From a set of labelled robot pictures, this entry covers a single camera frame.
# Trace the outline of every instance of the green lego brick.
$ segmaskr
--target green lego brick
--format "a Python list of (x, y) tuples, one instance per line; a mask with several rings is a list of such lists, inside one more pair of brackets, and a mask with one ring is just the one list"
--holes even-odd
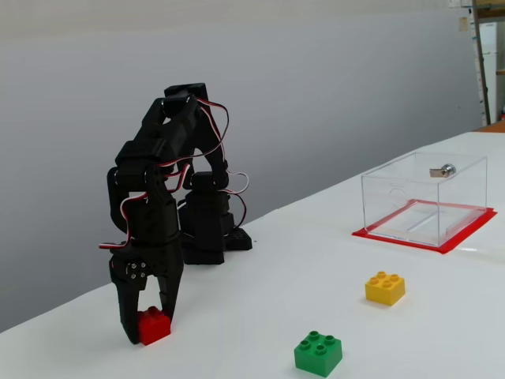
[(342, 361), (342, 342), (333, 336), (310, 332), (294, 349), (294, 364), (304, 371), (327, 377)]

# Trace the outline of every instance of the red lego brick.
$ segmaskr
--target red lego brick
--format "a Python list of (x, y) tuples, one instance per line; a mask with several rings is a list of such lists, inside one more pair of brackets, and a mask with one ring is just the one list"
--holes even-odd
[(170, 334), (170, 318), (155, 306), (138, 312), (139, 340), (145, 346)]

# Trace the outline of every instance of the gray wall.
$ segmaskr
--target gray wall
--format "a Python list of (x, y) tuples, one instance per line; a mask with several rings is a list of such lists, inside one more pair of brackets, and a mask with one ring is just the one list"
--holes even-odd
[(205, 23), (191, 18), (201, 11), (181, 11), (192, 22), (170, 27), (148, 8), (157, 29), (124, 8), (115, 23), (108, 8), (86, 8), (88, 18), (63, 9), (22, 24), (16, 17), (39, 2), (3, 2), (0, 331), (108, 283), (110, 254), (97, 244), (122, 235), (109, 219), (106, 172), (168, 85), (204, 81), (229, 107), (226, 155), (251, 177), (248, 220), (479, 127), (464, 13), (419, 3), (432, 10), (349, 6), (339, 16), (320, 2), (318, 12), (251, 11), (237, 23), (232, 9), (224, 21), (209, 10)]

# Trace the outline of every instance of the white tabletop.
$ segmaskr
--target white tabletop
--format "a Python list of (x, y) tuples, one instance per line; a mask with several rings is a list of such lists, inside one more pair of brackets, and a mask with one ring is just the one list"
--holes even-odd
[[(335, 379), (503, 379), (505, 134), (422, 150), (489, 158), (488, 206), (499, 214), (449, 254), (352, 237), (362, 227), (355, 177), (248, 224), (253, 250), (186, 266), (167, 338), (130, 344), (109, 284), (0, 334), (0, 378), (309, 378), (293, 349), (315, 329), (342, 341)], [(365, 300), (381, 270), (406, 280), (393, 307)], [(139, 309), (159, 304), (149, 283)]]

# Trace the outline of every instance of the clear plastic box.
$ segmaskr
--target clear plastic box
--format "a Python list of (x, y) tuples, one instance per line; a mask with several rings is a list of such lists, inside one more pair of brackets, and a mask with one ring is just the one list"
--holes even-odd
[[(430, 169), (456, 171), (433, 178)], [(369, 235), (442, 246), (486, 213), (488, 159), (415, 152), (361, 176)]]

